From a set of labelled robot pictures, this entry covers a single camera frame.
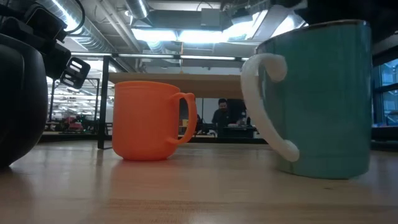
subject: dark hair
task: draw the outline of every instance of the dark hair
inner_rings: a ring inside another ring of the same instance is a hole
[[[222,103],[226,103],[226,99],[219,99],[219,100],[218,100],[218,104],[219,104],[219,105],[222,104]]]

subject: teal mug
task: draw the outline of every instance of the teal mug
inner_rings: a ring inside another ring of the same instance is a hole
[[[315,24],[275,36],[243,65],[248,115],[291,174],[347,179],[365,173],[371,143],[371,29]]]

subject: mug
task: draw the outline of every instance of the mug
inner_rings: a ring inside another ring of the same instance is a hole
[[[180,99],[188,104],[188,127],[178,140]],[[197,125],[192,93],[156,82],[120,82],[115,85],[112,147],[124,159],[159,161],[177,145],[188,142]]]
[[[243,65],[241,87],[261,136],[291,174],[347,179],[368,170],[371,29],[345,20],[275,36]]]

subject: white mug handle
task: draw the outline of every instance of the white mug handle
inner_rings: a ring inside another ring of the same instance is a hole
[[[285,58],[275,54],[257,54],[249,58],[242,68],[241,87],[244,103],[248,115],[256,125],[260,135],[268,142],[273,150],[277,151],[284,159],[294,162],[300,157],[297,146],[289,140],[283,140],[272,125],[259,96],[257,78],[259,66],[263,64],[267,74],[273,82],[282,81],[287,74]]]

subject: fluorescent light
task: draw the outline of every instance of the fluorescent light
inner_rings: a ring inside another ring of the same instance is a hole
[[[253,15],[253,25],[249,29],[249,31],[246,34],[246,40],[253,38],[254,34],[257,32],[259,29],[260,25],[262,24],[264,18],[267,15],[268,10],[263,10],[261,12],[257,12]]]
[[[235,57],[217,57],[217,56],[196,56],[196,55],[181,55],[181,59],[202,59],[202,60],[235,60]]]
[[[156,55],[156,54],[119,54],[119,57],[131,57],[131,58],[161,58],[161,59],[174,58],[173,55]]]
[[[112,56],[112,54],[111,53],[72,52],[72,56],[104,57],[104,56]]]
[[[90,65],[91,70],[97,70],[97,71],[102,72],[102,69],[103,69],[103,61],[102,60],[85,60],[85,62]],[[116,72],[116,68],[114,66],[112,66],[111,64],[109,64],[109,71]]]
[[[67,90],[74,91],[75,93],[79,92],[79,90],[72,88],[72,87],[67,87]]]
[[[131,29],[137,40],[144,41],[176,41],[173,30]]]
[[[179,41],[186,43],[220,43],[226,42],[227,39],[221,31],[208,30],[185,30],[178,37]]]
[[[224,30],[223,35],[227,40],[232,37],[240,37],[246,35],[250,31],[252,25],[253,21],[240,22]]]
[[[275,37],[279,34],[286,33],[288,31],[294,30],[296,27],[294,26],[294,21],[291,16],[287,16],[286,19],[280,23],[278,28],[276,28],[275,32],[271,37]]]

